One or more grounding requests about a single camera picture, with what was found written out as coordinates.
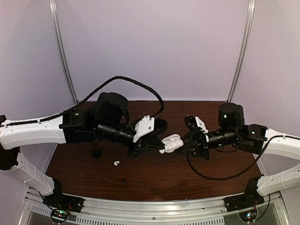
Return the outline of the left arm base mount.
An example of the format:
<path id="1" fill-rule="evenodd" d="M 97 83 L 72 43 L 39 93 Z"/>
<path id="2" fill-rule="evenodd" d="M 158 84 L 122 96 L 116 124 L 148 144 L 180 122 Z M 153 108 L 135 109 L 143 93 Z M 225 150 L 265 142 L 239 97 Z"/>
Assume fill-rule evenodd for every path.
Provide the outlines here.
<path id="1" fill-rule="evenodd" d="M 54 179 L 53 181 L 53 193 L 43 196 L 44 203 L 51 207 L 80 213 L 84 203 L 84 199 L 81 197 L 63 194 L 61 183 L 57 179 Z"/>

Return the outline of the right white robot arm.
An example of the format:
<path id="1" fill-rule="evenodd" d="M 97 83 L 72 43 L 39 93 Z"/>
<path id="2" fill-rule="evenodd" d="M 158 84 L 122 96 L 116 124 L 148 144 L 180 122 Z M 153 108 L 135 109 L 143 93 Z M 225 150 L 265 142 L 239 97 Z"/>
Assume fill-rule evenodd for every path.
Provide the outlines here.
<path id="1" fill-rule="evenodd" d="M 235 103 L 224 103 L 218 108 L 219 128 L 208 131 L 204 122 L 197 116 L 184 118 L 189 132 L 182 138 L 183 145 L 174 152 L 184 154 L 189 167 L 198 176 L 213 181 L 225 181 L 237 178 L 252 168 L 263 154 L 280 155 L 287 158 L 300 158 L 300 138 L 275 131 L 263 125 L 245 124 L 243 107 Z M 197 170 L 191 157 L 210 158 L 209 151 L 231 145 L 238 150 L 256 154 L 252 164 L 241 172 L 222 178 L 213 178 Z"/>

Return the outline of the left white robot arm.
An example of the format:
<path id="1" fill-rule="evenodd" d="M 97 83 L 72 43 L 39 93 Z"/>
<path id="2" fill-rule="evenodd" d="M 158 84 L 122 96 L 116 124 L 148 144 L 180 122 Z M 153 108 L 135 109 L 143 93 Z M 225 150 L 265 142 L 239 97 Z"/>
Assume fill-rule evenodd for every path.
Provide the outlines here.
<path id="1" fill-rule="evenodd" d="M 21 153 L 20 147 L 31 144 L 93 143 L 108 141 L 127 146 L 129 157 L 146 150 L 162 150 L 165 144 L 158 136 L 167 130 L 167 121 L 146 115 L 134 125 L 129 120 L 128 100 L 115 92 L 103 92 L 89 109 L 72 109 L 52 118 L 8 120 L 0 117 L 0 168 L 17 173 L 24 182 L 39 191 L 57 208 L 67 204 L 58 181 L 38 170 Z"/>

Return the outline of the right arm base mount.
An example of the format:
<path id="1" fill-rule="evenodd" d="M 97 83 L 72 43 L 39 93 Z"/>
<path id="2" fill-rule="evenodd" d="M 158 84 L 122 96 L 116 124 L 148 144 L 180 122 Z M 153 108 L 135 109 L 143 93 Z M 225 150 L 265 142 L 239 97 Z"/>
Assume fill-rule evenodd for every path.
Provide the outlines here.
<path id="1" fill-rule="evenodd" d="M 264 197 L 257 192 L 260 177 L 251 178 L 243 194 L 226 197 L 224 199 L 227 212 L 243 210 L 264 203 Z"/>

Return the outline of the white earbud charging case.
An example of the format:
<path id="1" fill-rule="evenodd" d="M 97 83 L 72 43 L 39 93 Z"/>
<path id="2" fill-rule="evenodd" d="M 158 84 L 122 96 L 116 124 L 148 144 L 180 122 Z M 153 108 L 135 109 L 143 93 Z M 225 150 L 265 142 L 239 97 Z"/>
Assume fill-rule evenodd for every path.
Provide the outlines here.
<path id="1" fill-rule="evenodd" d="M 184 145 L 184 142 L 179 134 L 173 134 L 165 137 L 162 139 L 162 142 L 165 144 L 165 153 L 172 153 Z"/>

